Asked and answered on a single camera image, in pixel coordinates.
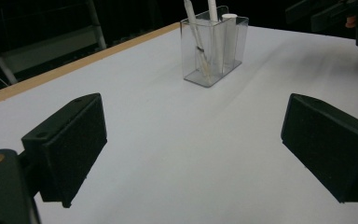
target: white table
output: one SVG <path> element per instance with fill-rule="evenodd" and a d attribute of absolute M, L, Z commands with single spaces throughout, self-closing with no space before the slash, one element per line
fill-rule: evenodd
<path fill-rule="evenodd" d="M 35 196 L 45 224 L 358 223 L 358 203 L 338 203 L 280 136 L 292 92 L 358 118 L 354 40 L 251 26 L 243 64 L 205 89 L 183 80 L 173 29 L 0 102 L 0 148 L 23 151 L 94 92 L 108 143 L 71 208 Z"/>

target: pen holder compartment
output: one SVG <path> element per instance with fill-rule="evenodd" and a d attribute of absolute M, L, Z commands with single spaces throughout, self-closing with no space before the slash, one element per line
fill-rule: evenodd
<path fill-rule="evenodd" d="M 212 87 L 242 63 L 249 19 L 230 18 L 228 7 L 217 8 L 219 21 L 209 11 L 196 15 L 196 22 L 180 22 L 184 80 Z"/>

